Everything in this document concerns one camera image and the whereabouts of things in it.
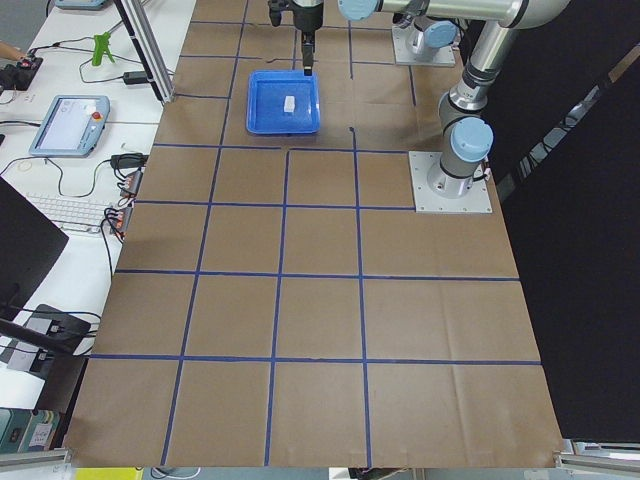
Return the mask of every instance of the yellow object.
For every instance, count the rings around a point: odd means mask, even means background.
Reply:
[[[78,468],[76,480],[140,480],[142,470],[135,468]]]

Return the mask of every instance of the blue device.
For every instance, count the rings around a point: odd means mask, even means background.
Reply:
[[[56,0],[63,10],[100,10],[107,0]]]
[[[104,95],[58,95],[53,99],[29,154],[86,157],[96,146],[109,116]]]

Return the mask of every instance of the blue joint cap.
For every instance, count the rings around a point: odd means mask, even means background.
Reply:
[[[457,34],[458,28],[448,20],[434,23],[424,32],[427,45],[431,48],[442,48],[451,45]]]
[[[491,127],[478,117],[460,120],[451,132],[451,148],[467,163],[476,163],[487,156],[493,144]]]
[[[369,18],[377,7],[378,0],[338,0],[340,13],[352,22]]]

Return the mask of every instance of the white cable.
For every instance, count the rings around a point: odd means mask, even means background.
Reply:
[[[178,477],[175,475],[168,475],[166,473],[162,473],[162,471],[158,470],[157,468],[152,468],[151,470],[153,470],[157,475],[164,475],[164,477],[162,478],[170,478],[172,480],[191,480],[192,478],[196,478],[198,475],[200,475],[200,472],[202,471],[201,467],[198,467],[198,470],[196,470],[196,473],[194,473],[193,475],[189,476],[189,477]]]

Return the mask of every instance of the device screen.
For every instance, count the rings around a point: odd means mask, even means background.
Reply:
[[[92,98],[62,98],[58,100],[44,134],[38,142],[43,150],[74,150],[96,111]]]

